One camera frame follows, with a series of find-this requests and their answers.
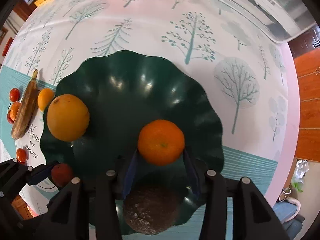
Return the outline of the cherry tomato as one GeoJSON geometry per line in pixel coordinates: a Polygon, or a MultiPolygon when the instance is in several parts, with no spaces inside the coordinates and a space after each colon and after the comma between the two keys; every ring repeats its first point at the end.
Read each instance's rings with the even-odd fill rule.
{"type": "Polygon", "coordinates": [[[20,99],[20,91],[18,88],[11,89],[9,99],[11,102],[17,102],[20,99]]]}
{"type": "Polygon", "coordinates": [[[27,159],[27,153],[24,149],[22,148],[18,148],[16,151],[16,158],[18,160],[19,163],[25,163],[26,159],[27,159]]]}

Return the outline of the red tomato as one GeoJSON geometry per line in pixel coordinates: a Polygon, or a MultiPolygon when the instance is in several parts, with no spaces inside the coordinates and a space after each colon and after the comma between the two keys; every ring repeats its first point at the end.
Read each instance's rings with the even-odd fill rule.
{"type": "Polygon", "coordinates": [[[73,179],[73,171],[65,163],[57,164],[51,170],[51,177],[56,186],[64,187],[73,179]]]}

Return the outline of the brown spotted banana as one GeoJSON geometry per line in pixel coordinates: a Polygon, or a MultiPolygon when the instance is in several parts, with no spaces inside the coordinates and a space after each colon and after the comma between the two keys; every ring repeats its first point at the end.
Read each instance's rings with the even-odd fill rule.
{"type": "Polygon", "coordinates": [[[37,102],[37,75],[38,70],[34,70],[31,81],[28,83],[23,94],[21,105],[11,130],[11,136],[14,140],[20,139],[25,135],[29,122],[33,116],[37,102]]]}

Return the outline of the large yellow orange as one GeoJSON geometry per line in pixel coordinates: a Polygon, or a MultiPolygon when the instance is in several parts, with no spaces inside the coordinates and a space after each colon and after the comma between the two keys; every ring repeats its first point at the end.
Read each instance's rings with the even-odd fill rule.
{"type": "Polygon", "coordinates": [[[48,107],[48,129],[61,141],[71,142],[83,136],[89,120],[90,113],[87,106],[72,94],[56,97],[48,107]]]}

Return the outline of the small mandarin with stem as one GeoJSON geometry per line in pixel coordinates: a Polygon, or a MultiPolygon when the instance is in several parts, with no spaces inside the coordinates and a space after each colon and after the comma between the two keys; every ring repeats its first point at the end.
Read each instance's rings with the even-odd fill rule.
{"type": "Polygon", "coordinates": [[[21,105],[20,102],[14,102],[10,107],[9,115],[12,121],[15,121],[20,105],[21,105]]]}

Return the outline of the small yellow kumquat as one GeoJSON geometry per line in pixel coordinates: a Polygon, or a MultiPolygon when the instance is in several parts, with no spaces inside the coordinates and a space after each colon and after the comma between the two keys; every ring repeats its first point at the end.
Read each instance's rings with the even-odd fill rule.
{"type": "Polygon", "coordinates": [[[46,107],[50,104],[54,97],[54,91],[50,88],[44,88],[40,91],[38,98],[37,98],[37,104],[39,107],[39,110],[42,112],[46,109],[46,107]]]}

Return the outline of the dark avocado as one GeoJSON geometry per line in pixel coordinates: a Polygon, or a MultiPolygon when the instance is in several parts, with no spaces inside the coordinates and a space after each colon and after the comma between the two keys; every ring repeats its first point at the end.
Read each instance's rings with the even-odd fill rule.
{"type": "Polygon", "coordinates": [[[157,235],[175,224],[181,201],[181,197],[171,190],[139,189],[125,198],[123,216],[136,232],[157,235]]]}

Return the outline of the large orange mandarin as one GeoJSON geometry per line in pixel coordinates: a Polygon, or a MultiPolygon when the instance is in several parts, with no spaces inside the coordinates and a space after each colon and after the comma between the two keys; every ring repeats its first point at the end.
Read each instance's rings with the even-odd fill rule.
{"type": "Polygon", "coordinates": [[[182,154],[184,134],[173,122],[155,120],[141,129],[137,147],[146,162],[166,166],[174,163],[182,154]]]}

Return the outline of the blue cushion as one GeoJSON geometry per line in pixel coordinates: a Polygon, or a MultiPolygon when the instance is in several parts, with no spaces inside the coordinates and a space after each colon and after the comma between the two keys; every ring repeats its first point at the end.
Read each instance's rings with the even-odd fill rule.
{"type": "Polygon", "coordinates": [[[295,238],[303,227],[305,218],[299,214],[300,208],[300,201],[293,197],[278,201],[273,206],[273,211],[291,239],[295,238]]]}

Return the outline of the plastic bag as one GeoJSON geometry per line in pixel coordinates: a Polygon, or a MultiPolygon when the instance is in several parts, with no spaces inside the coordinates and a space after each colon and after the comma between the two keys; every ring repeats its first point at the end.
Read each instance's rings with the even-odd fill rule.
{"type": "Polygon", "coordinates": [[[291,179],[291,185],[298,192],[303,192],[304,177],[308,171],[309,171],[308,161],[303,159],[297,160],[295,170],[291,179]]]}

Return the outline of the dark green scalloped plate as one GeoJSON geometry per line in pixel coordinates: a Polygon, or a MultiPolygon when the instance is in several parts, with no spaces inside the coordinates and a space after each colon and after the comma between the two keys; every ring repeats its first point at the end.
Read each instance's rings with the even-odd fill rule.
{"type": "Polygon", "coordinates": [[[134,230],[123,214],[125,198],[137,188],[160,189],[177,197],[175,225],[189,221],[205,204],[203,179],[193,179],[182,157],[167,166],[147,163],[138,153],[138,135],[148,123],[161,119],[183,132],[189,162],[197,170],[224,165],[222,124],[202,86],[172,62],[133,51],[93,57],[63,78],[56,95],[71,94],[88,108],[84,135],[71,142],[55,138],[43,129],[40,148],[47,162],[68,164],[86,182],[86,216],[95,224],[95,180],[115,170],[114,194],[122,234],[134,230]]]}

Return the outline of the tree pattern tablecloth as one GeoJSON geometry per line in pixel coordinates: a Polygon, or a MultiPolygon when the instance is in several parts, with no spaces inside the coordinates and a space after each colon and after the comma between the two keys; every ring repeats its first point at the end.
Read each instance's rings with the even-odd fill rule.
{"type": "Polygon", "coordinates": [[[271,40],[214,0],[53,0],[37,8],[1,58],[1,160],[22,146],[44,163],[41,112],[20,140],[7,121],[9,92],[28,84],[55,88],[86,59],[131,50],[170,60],[205,89],[223,126],[222,174],[248,176],[274,204],[295,155],[299,88],[287,44],[271,40]]]}

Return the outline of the wooden cabinet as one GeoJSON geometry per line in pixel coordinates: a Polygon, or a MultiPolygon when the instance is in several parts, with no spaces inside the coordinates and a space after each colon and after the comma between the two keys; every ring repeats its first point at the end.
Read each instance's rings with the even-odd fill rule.
{"type": "Polygon", "coordinates": [[[294,59],[300,93],[300,125],[295,156],[319,162],[319,49],[294,59]]]}

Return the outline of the white plastic storage box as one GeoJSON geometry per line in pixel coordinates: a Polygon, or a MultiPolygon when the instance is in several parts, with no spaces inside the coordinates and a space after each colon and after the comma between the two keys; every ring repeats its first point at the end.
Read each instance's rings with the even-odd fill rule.
{"type": "Polygon", "coordinates": [[[273,42],[289,42],[316,25],[302,0],[219,0],[251,21],[273,42]]]}

